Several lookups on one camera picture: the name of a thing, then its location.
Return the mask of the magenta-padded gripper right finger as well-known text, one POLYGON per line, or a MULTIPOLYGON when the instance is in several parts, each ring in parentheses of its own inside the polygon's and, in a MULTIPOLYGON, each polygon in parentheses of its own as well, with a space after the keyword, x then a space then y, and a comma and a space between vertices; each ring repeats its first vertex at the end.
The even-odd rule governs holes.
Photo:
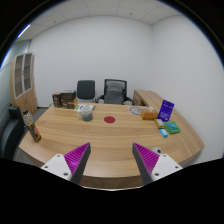
POLYGON ((182 169, 168 154, 159 153, 159 148, 153 151, 134 143, 132 153, 144 185, 148 185, 182 169))

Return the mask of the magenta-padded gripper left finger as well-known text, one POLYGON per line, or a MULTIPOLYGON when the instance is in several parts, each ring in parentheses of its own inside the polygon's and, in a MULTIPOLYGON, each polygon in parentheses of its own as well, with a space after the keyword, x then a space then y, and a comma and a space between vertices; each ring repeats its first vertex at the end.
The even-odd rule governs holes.
POLYGON ((86 143, 65 155, 56 154, 42 166, 42 169, 79 185, 90 153, 90 144, 86 143))

